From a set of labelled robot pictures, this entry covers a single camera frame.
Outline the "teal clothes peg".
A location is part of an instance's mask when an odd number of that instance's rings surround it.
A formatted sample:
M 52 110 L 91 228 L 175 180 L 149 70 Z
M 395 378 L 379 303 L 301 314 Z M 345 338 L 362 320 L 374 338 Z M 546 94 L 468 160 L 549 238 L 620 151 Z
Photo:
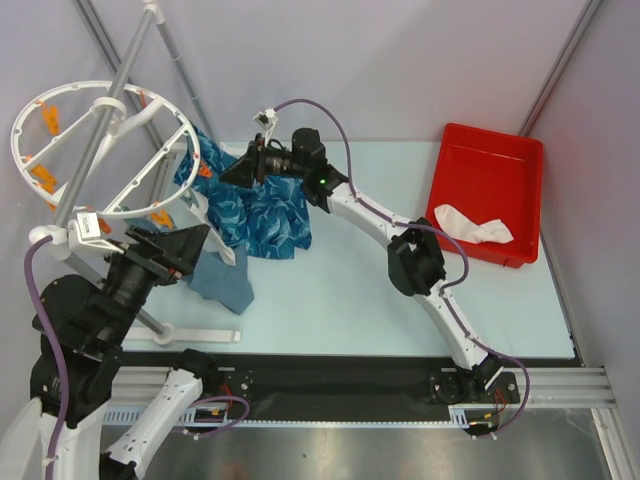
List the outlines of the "teal clothes peg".
M 198 201 L 191 191 L 185 192 L 181 196 L 181 200 L 190 208 L 192 205 L 198 206 Z

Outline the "white round clip hanger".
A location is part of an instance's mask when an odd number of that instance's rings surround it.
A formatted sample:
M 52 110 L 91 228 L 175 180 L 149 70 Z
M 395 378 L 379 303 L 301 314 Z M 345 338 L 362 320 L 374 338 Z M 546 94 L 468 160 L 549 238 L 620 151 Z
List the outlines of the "white round clip hanger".
M 152 204 L 156 201 L 160 202 L 161 208 L 166 209 L 169 205 L 181 199 L 181 196 L 191 188 L 195 177 L 198 176 L 198 157 L 201 156 L 200 147 L 195 129 L 191 122 L 187 120 L 183 112 L 165 97 L 151 90 L 131 84 L 127 84 L 124 87 L 124 90 L 127 93 L 143 97 L 146 100 L 146 105 L 142 111 L 135 115 L 128 114 L 128 109 L 122 101 L 106 95 L 100 96 L 92 102 L 86 112 L 71 122 L 65 129 L 61 130 L 59 135 L 51 136 L 48 143 L 40 150 L 31 154 L 26 154 L 21 151 L 21 139 L 26 131 L 26 122 L 32 114 L 40 112 L 40 107 L 36 104 L 37 101 L 42 100 L 47 104 L 51 104 L 51 100 L 63 94 L 78 93 L 82 90 L 107 91 L 110 87 L 111 83 L 106 80 L 79 81 L 52 88 L 31 100 L 20 111 L 12 126 L 10 134 L 10 149 L 14 164 L 16 165 L 21 177 L 26 182 L 23 167 L 21 166 L 21 159 L 23 157 L 30 155 L 32 157 L 32 163 L 40 163 L 46 167 L 46 163 L 51 160 L 63 146 L 65 146 L 72 136 L 78 133 L 82 127 L 89 123 L 89 121 L 97 119 L 98 114 L 103 109 L 110 107 L 112 109 L 112 116 L 109 126 L 106 133 L 100 138 L 97 153 L 91 159 L 88 173 L 93 174 L 111 153 L 113 148 L 122 139 L 124 139 L 126 135 L 147 125 L 158 113 L 160 113 L 160 111 L 165 110 L 174 116 L 178 123 L 177 129 L 167 140 L 163 142 L 162 146 L 157 149 L 146 164 L 144 164 L 144 166 L 136 172 L 135 175 L 133 175 L 132 179 L 125 184 L 124 188 L 115 195 L 110 203 L 97 213 L 105 219 L 124 220 L 128 218 L 147 216 L 153 210 Z M 187 177 L 178 183 L 178 187 L 173 193 L 151 202 L 146 207 L 126 211 L 124 209 L 125 200 L 128 199 L 135 190 L 142 186 L 143 181 L 146 180 L 146 178 L 161 162 L 168 159 L 168 155 L 172 153 L 174 147 L 178 144 L 183 144 L 185 146 L 189 145 L 191 147 L 191 154 L 189 156 L 190 165 L 187 168 Z M 55 193 L 53 195 L 47 195 L 44 192 L 36 192 L 28 184 L 27 186 L 51 206 L 58 206 L 60 204 L 68 187 L 66 183 L 58 183 Z

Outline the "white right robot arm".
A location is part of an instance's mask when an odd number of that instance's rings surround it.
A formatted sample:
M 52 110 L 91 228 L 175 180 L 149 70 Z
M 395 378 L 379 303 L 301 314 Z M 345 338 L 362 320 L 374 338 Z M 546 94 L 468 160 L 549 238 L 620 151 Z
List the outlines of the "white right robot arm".
M 431 316 L 463 372 L 461 388 L 469 399 L 484 401 L 496 391 L 503 364 L 473 332 L 449 291 L 445 259 L 426 219 L 409 222 L 361 195 L 329 163 L 319 132 L 311 128 L 296 130 L 289 148 L 256 135 L 220 180 L 251 188 L 275 176 L 300 179 L 310 205 L 350 222 L 386 250 L 389 280 Z

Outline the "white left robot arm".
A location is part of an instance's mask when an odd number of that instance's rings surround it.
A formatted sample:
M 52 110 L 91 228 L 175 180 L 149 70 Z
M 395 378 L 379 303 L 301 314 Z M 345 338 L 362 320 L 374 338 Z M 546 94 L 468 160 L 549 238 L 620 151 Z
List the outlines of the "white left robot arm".
M 67 234 L 56 226 L 32 231 L 24 273 L 41 350 L 31 370 L 30 396 L 41 405 L 45 478 L 141 479 L 184 411 L 218 393 L 217 361 L 186 349 L 131 429 L 113 446 L 100 448 L 125 337 L 154 288 L 194 272 L 209 231 L 206 224 L 170 232 L 130 227 L 129 243 L 106 242 L 109 269 L 101 285 L 70 274 L 43 291 L 35 285 L 34 256 L 43 247 L 67 244 Z

